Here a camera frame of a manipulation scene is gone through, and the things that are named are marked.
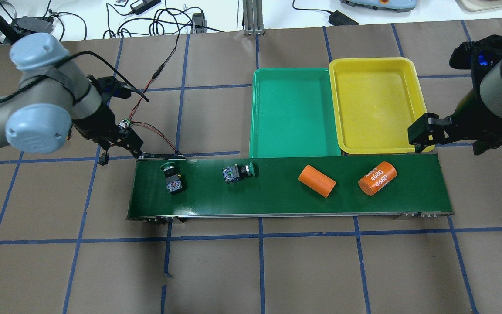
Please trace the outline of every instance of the orange battery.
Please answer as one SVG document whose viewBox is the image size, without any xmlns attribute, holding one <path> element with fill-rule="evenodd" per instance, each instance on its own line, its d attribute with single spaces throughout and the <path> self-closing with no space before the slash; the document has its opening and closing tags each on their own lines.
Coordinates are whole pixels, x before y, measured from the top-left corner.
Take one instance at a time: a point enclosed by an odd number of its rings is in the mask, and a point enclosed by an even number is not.
<svg viewBox="0 0 502 314">
<path fill-rule="evenodd" d="M 324 197 L 328 197 L 330 191 L 336 185 L 336 181 L 332 180 L 330 177 L 327 177 L 319 170 L 307 165 L 301 174 L 299 175 L 299 181 L 312 188 L 314 191 L 323 195 Z"/>
<path fill-rule="evenodd" d="M 383 161 L 375 167 L 375 169 L 369 171 L 369 173 L 361 178 L 358 184 L 365 194 L 373 196 L 377 191 L 394 179 L 396 175 L 396 169 L 390 163 Z"/>
</svg>

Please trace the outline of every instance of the device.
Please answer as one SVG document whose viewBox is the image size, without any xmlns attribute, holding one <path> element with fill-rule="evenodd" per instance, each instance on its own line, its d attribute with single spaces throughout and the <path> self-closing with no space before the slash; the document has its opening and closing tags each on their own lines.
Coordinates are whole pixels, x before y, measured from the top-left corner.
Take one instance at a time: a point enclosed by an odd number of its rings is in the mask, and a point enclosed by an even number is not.
<svg viewBox="0 0 502 314">
<path fill-rule="evenodd" d="M 228 166 L 222 169 L 222 175 L 224 176 L 224 181 L 227 183 L 233 183 L 236 181 L 240 181 L 245 177 L 254 177 L 255 176 L 255 167 L 253 163 L 249 163 L 249 165 L 233 165 Z"/>
<path fill-rule="evenodd" d="M 117 125 L 107 105 L 111 97 L 129 98 L 132 92 L 142 95 L 137 88 L 114 77 L 87 78 L 72 61 L 74 56 L 47 33 L 20 38 L 9 55 L 23 76 L 18 91 L 0 97 L 0 147 L 51 153 L 64 145 L 75 127 L 104 151 L 114 145 L 135 158 L 141 155 L 143 141 L 130 121 Z"/>
<path fill-rule="evenodd" d="M 207 20 L 205 20 L 204 13 L 193 13 L 191 20 L 193 20 L 193 24 L 191 25 L 191 34 L 207 32 L 207 29 L 204 28 L 207 26 Z"/>
<path fill-rule="evenodd" d="M 124 7 L 127 6 L 127 2 L 129 2 L 129 0 L 115 0 L 113 5 L 118 7 Z"/>
<path fill-rule="evenodd" d="M 453 52 L 449 65 L 470 69 L 472 90 L 452 115 L 440 119 L 425 113 L 408 127 L 408 139 L 420 153 L 430 145 L 474 140 L 474 155 L 502 145 L 502 36 L 463 42 Z"/>
<path fill-rule="evenodd" d="M 176 170 L 176 165 L 172 161 L 164 163 L 160 166 L 160 169 L 164 171 L 164 177 L 166 177 L 166 189 L 170 194 L 176 194 L 183 191 L 183 184 L 181 183 L 181 175 Z"/>
<path fill-rule="evenodd" d="M 131 10 L 137 15 L 143 14 L 149 8 L 159 4 L 162 0 L 138 0 L 133 4 L 130 4 Z"/>
<path fill-rule="evenodd" d="M 349 6 L 364 6 L 373 10 L 407 12 L 416 7 L 417 0 L 340 0 Z"/>
</svg>

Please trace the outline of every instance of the black cable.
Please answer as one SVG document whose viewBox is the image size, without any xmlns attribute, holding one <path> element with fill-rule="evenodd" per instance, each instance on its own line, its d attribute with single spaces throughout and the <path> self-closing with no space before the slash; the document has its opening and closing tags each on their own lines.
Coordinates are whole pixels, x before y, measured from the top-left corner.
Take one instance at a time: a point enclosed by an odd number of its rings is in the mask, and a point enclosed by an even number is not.
<svg viewBox="0 0 502 314">
<path fill-rule="evenodd" d="M 333 14 L 334 12 L 329 11 L 329 10 L 323 10 L 323 9 L 304 9 L 304 8 L 296 8 L 295 7 L 295 0 L 292 1 L 292 8 L 295 8 L 296 10 L 304 10 L 304 11 L 323 11 L 327 12 L 329 14 Z"/>
<path fill-rule="evenodd" d="M 47 7 L 46 7 L 46 12 L 44 12 L 44 15 L 42 17 L 46 17 L 46 14 L 48 13 L 48 11 L 50 10 L 50 4 L 51 4 L 51 0 L 49 0 L 47 2 Z"/>
<path fill-rule="evenodd" d="M 91 56 L 96 57 L 98 60 L 100 60 L 100 61 L 104 62 L 104 64 L 105 64 L 105 65 L 107 65 L 110 69 L 112 69 L 112 70 L 114 71 L 114 73 L 116 73 L 116 74 L 117 74 L 120 78 L 122 78 L 122 79 L 125 81 L 125 83 L 127 83 L 129 86 L 131 86 L 131 87 L 133 87 L 133 88 L 135 88 L 135 89 L 136 89 L 136 87 L 135 87 L 135 86 L 134 86 L 131 82 L 129 82 L 129 80 L 128 80 L 127 78 L 125 78 L 125 77 L 123 76 L 123 74 L 119 73 L 119 71 L 118 71 L 118 70 L 116 70 L 116 69 L 115 69 L 115 68 L 114 68 L 114 67 L 113 67 L 113 66 L 112 66 L 109 62 L 107 62 L 107 61 L 106 61 L 104 58 L 102 58 L 100 55 L 98 55 L 98 54 L 96 54 L 95 52 L 92 52 L 92 51 L 81 51 L 81 52 L 77 52 L 76 54 L 74 54 L 74 55 L 72 55 L 72 56 L 68 56 L 68 57 L 65 57 L 65 58 L 63 58 L 63 59 L 59 60 L 58 62 L 56 62 L 56 63 L 54 64 L 54 66 L 53 66 L 53 67 L 54 67 L 54 68 L 59 68 L 60 66 L 62 66 L 62 65 L 64 65 L 65 63 L 67 63 L 67 62 L 71 61 L 72 59 L 75 59 L 75 58 L 77 58 L 78 56 L 82 56 L 82 55 L 91 55 Z M 15 92 L 13 92 L 12 94 L 7 95 L 7 96 L 5 96 L 5 97 L 3 97 L 3 98 L 0 98 L 0 104 L 1 104 L 1 103 L 4 103 L 4 102 L 6 102 L 6 101 L 9 101 L 9 100 L 13 99 L 14 97 L 16 97 L 16 96 L 18 96 L 18 95 L 20 95 L 20 94 L 22 94 L 22 93 L 24 93 L 24 92 L 28 91 L 28 90 L 29 90 L 29 89 L 31 89 L 32 87 L 34 87 L 34 86 L 38 85 L 38 84 L 39 84 L 42 80 L 45 80 L 45 79 L 47 79 L 47 78 L 48 78 L 48 77 L 45 77 L 45 76 L 36 77 L 36 78 L 35 78 L 32 82 L 30 82 L 30 83 L 26 84 L 25 86 L 23 86 L 23 87 L 19 88 L 18 90 L 16 90 L 16 91 L 15 91 Z M 145 101 L 150 102 L 146 96 L 144 96 L 144 95 L 143 95 L 142 97 L 145 99 Z"/>
<path fill-rule="evenodd" d="M 120 16 L 129 16 L 131 14 L 133 14 L 133 10 L 131 10 L 130 12 L 126 13 L 126 14 L 122 14 L 120 13 L 114 6 L 112 6 L 111 4 L 109 3 L 106 3 L 106 20 L 108 21 L 108 29 L 104 32 L 104 34 L 102 35 L 102 39 L 104 39 L 106 37 L 106 33 L 110 33 L 110 38 L 114 38 L 117 34 L 114 33 L 112 31 L 112 28 L 110 26 L 110 7 L 115 10 L 115 12 L 117 14 L 119 14 Z"/>
<path fill-rule="evenodd" d="M 61 41 L 63 39 L 63 36 L 65 35 L 65 24 L 63 24 L 63 20 L 61 20 L 61 18 L 59 18 L 59 16 L 55 16 L 55 18 L 57 18 L 57 20 L 59 20 L 59 22 L 61 23 L 61 27 L 63 28 L 61 30 L 61 37 L 59 38 L 59 41 Z"/>
<path fill-rule="evenodd" d="M 7 11 L 7 9 L 3 6 L 3 4 L 1 3 L 1 0 L 0 0 L 0 6 L 7 13 L 7 15 L 10 17 L 10 20 L 13 21 L 13 16 L 11 14 L 9 14 L 9 12 Z"/>
<path fill-rule="evenodd" d="M 55 17 L 57 17 L 58 14 L 71 14 L 73 16 L 76 16 L 76 17 L 80 18 L 80 20 L 84 24 L 84 38 L 82 40 L 86 40 L 86 36 L 88 35 L 88 28 L 86 28 L 86 21 L 81 16 L 78 16 L 77 14 L 72 13 L 72 12 L 65 12 L 65 11 L 63 11 L 63 12 L 52 12 L 51 14 L 52 14 L 52 16 L 55 16 Z"/>
</svg>

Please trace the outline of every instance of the cable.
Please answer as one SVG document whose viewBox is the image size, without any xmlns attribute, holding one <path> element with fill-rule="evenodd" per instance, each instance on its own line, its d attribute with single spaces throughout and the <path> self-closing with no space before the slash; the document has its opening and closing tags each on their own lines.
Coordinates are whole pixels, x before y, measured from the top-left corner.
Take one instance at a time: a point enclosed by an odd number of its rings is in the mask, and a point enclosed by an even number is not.
<svg viewBox="0 0 502 314">
<path fill-rule="evenodd" d="M 175 153 L 177 155 L 181 155 L 181 153 L 176 149 L 176 147 L 167 139 L 167 137 L 164 135 L 164 133 L 162 133 L 157 127 L 151 125 L 150 123 L 142 123 L 139 121 L 132 121 L 132 123 L 134 123 L 136 125 L 140 125 L 142 127 L 145 127 L 146 129 L 149 129 L 149 130 L 153 131 L 154 133 L 160 135 L 160 137 L 168 143 L 168 145 L 173 149 L 173 151 L 175 151 Z"/>
<path fill-rule="evenodd" d="M 323 9 L 304 9 L 304 8 L 296 8 L 295 7 L 295 0 L 292 1 L 292 8 L 295 8 L 296 10 L 304 10 L 304 11 L 323 11 L 327 12 L 329 14 L 333 14 L 334 12 L 329 11 L 329 10 L 323 10 Z"/>
<path fill-rule="evenodd" d="M 49 0 L 47 2 L 47 7 L 46 7 L 46 12 L 44 12 L 44 15 L 42 17 L 46 17 L 46 14 L 48 13 L 48 11 L 50 10 L 50 4 L 51 4 L 51 0 Z"/>
<path fill-rule="evenodd" d="M 125 78 L 123 76 L 123 74 L 119 73 L 118 70 L 116 70 L 109 62 L 107 62 L 104 58 L 102 58 L 100 55 L 96 54 L 95 52 L 92 52 L 92 51 L 81 51 L 81 52 L 77 52 L 76 54 L 72 55 L 72 56 L 68 56 L 68 57 L 65 57 L 61 60 L 59 60 L 58 62 L 56 62 L 54 64 L 54 68 L 59 68 L 60 66 L 64 65 L 65 63 L 79 57 L 79 56 L 82 56 L 82 55 L 91 55 L 91 56 L 94 56 L 96 57 L 98 60 L 104 62 L 105 65 L 108 66 L 108 68 L 112 69 L 114 71 L 114 73 L 116 73 L 120 78 L 122 78 L 125 83 L 127 83 L 129 86 L 133 87 L 136 89 L 136 87 L 131 83 L 129 82 L 129 80 L 127 78 Z M 40 77 L 37 77 L 35 78 L 32 82 L 26 84 L 25 86 L 19 88 L 18 90 L 16 90 L 15 92 L 13 92 L 12 94 L 10 95 L 7 95 L 3 98 L 0 98 L 0 104 L 1 103 L 4 103 L 6 101 L 9 101 L 11 99 L 13 99 L 14 97 L 28 91 L 29 89 L 31 89 L 32 87 L 38 85 L 42 80 L 45 80 L 47 79 L 47 77 L 44 77 L 44 76 L 40 76 Z M 148 98 L 146 96 L 143 96 L 143 98 L 145 98 L 145 101 L 149 102 Z"/>
<path fill-rule="evenodd" d="M 59 38 L 59 41 L 61 41 L 63 39 L 63 36 L 65 35 L 65 24 L 63 24 L 63 20 L 61 20 L 61 18 L 59 16 L 55 16 L 55 18 L 57 18 L 57 20 L 59 20 L 59 22 L 61 23 L 61 28 L 63 28 L 61 30 L 61 37 Z"/>
<path fill-rule="evenodd" d="M 3 8 L 3 10 L 7 13 L 7 15 L 10 17 L 11 21 L 13 20 L 13 17 L 9 14 L 9 12 L 7 11 L 7 9 L 3 6 L 3 4 L 1 3 L 1 0 L 0 0 L 0 6 Z"/>
<path fill-rule="evenodd" d="M 80 20 L 84 24 L 84 38 L 82 40 L 86 40 L 86 36 L 88 35 L 88 28 L 86 28 L 86 21 L 81 16 L 78 16 L 77 14 L 72 13 L 72 12 L 65 12 L 65 11 L 63 11 L 63 12 L 52 12 L 50 10 L 50 15 L 51 16 L 55 16 L 55 17 L 58 18 L 58 14 L 71 14 L 73 16 L 76 16 L 76 17 L 80 18 Z"/>
</svg>

